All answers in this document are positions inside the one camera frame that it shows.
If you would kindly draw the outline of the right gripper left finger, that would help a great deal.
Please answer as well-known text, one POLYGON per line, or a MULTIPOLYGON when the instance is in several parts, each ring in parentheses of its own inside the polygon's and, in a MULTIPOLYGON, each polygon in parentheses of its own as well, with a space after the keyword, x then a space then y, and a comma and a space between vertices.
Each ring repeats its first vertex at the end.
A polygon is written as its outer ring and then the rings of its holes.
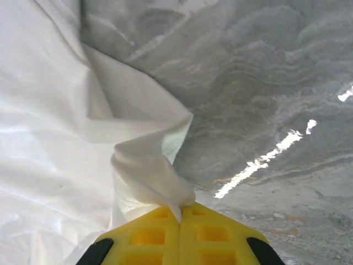
POLYGON ((180 225, 166 207, 100 235, 79 265, 179 265, 180 225))

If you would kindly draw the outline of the white t-shirt with red print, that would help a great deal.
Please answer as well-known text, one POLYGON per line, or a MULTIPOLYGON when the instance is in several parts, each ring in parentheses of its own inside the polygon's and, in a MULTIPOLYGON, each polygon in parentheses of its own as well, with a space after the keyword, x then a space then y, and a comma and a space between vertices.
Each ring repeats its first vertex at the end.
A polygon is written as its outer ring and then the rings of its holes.
POLYGON ((195 201, 192 114, 84 45, 79 0, 0 0, 0 265, 76 265, 102 232, 195 201))

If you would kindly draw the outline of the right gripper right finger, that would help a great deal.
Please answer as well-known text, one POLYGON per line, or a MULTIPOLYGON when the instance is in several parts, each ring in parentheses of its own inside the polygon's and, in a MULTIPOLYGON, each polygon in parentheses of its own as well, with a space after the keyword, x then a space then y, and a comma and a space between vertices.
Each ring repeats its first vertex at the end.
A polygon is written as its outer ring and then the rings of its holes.
POLYGON ((182 208, 180 265, 285 265, 267 238, 199 203, 182 208))

